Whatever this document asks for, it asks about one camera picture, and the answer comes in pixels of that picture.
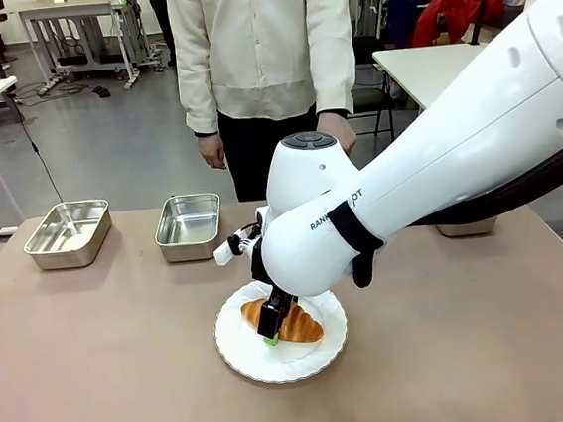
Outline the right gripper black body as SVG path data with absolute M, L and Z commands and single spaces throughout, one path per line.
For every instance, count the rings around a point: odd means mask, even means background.
M 262 290 L 266 297 L 269 297 L 275 284 L 272 282 L 269 274 L 267 274 L 265 264 L 262 259 L 262 240 L 256 240 L 251 250 L 251 275 L 252 279 L 261 284 Z

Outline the person right hand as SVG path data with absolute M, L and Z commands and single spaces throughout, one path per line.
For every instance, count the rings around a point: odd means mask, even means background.
M 204 161 L 213 169 L 225 170 L 225 151 L 219 133 L 199 137 L 199 153 Z

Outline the person left hand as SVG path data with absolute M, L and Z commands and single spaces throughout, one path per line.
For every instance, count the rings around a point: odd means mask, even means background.
M 357 136 L 348 121 L 334 112 L 318 115 L 317 131 L 335 137 L 347 155 L 352 152 Z

